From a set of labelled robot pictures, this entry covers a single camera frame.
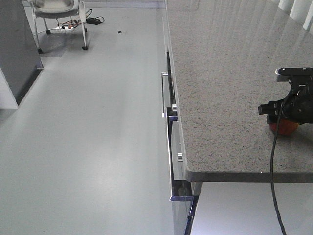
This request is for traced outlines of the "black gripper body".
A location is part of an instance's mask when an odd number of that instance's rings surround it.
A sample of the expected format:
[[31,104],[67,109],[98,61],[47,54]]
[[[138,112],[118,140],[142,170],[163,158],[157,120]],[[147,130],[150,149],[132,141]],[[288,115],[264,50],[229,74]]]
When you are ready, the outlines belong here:
[[281,119],[288,119],[298,124],[313,123],[313,87],[311,85],[301,85],[295,89],[295,93],[290,90],[284,98],[261,104],[258,107],[260,115],[267,114],[269,117],[278,118],[281,112]]

